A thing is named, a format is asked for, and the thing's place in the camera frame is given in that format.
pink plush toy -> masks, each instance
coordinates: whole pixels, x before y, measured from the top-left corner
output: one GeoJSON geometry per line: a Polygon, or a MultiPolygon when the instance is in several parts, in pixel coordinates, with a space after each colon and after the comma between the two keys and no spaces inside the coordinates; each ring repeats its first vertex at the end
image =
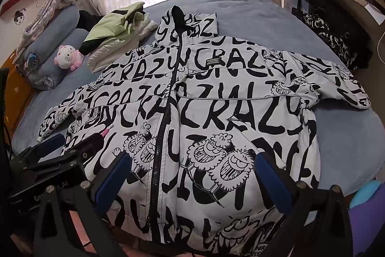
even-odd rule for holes
{"type": "Polygon", "coordinates": [[[54,59],[55,65],[61,69],[70,68],[71,71],[76,70],[83,63],[84,56],[71,45],[61,45],[57,50],[57,55],[54,59]]]}

storage box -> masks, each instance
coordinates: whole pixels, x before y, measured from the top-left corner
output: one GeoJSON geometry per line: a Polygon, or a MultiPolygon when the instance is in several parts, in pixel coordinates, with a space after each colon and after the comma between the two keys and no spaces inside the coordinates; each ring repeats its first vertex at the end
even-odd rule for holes
{"type": "MultiPolygon", "coordinates": [[[[297,8],[298,0],[283,0],[283,7],[290,13],[293,12],[293,8],[297,8]]],[[[309,4],[305,0],[301,0],[301,10],[303,13],[309,12],[309,4]]]]}

graffiti print jacket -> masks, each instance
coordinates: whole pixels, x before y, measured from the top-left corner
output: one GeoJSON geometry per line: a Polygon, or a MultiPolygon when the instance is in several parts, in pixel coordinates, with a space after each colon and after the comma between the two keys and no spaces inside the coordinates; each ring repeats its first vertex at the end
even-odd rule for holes
{"type": "Polygon", "coordinates": [[[194,252],[258,256],[284,218],[258,184],[256,154],[316,188],[312,106],[367,109],[368,96],[337,64],[218,36],[215,13],[174,6],[155,38],[51,108],[38,140],[70,114],[64,150],[113,125],[85,171],[92,179],[119,152],[132,157],[109,211],[115,225],[194,252]]]}

pillow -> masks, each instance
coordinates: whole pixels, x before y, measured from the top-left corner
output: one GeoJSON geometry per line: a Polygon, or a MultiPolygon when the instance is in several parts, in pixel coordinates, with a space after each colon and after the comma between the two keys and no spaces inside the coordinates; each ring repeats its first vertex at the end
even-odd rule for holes
{"type": "Polygon", "coordinates": [[[84,29],[74,29],[70,35],[56,45],[51,52],[51,55],[40,65],[40,67],[36,70],[32,70],[26,75],[30,84],[39,90],[51,90],[57,87],[63,78],[71,72],[70,69],[59,68],[53,62],[58,47],[60,45],[71,45],[75,49],[79,49],[87,35],[88,32],[84,29]]]}
{"type": "Polygon", "coordinates": [[[40,67],[56,50],[60,42],[76,28],[79,21],[79,10],[75,5],[64,8],[55,13],[55,15],[43,33],[26,48],[24,57],[19,58],[18,67],[23,74],[26,75],[28,71],[32,70],[24,69],[24,63],[28,60],[30,54],[33,53],[38,57],[33,69],[40,67]]]}

patterned blanket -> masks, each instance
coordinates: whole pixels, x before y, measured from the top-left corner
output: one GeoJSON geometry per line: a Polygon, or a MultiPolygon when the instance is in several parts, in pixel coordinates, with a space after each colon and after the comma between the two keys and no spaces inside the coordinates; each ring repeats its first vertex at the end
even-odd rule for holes
{"type": "Polygon", "coordinates": [[[35,41],[38,36],[43,32],[44,28],[47,26],[48,22],[52,19],[56,10],[66,8],[70,5],[75,5],[80,0],[46,0],[42,8],[39,10],[39,13],[36,16],[36,19],[33,20],[29,25],[24,29],[22,38],[20,39],[19,46],[16,48],[16,57],[12,63],[15,63],[16,60],[21,56],[25,48],[35,41]]]}

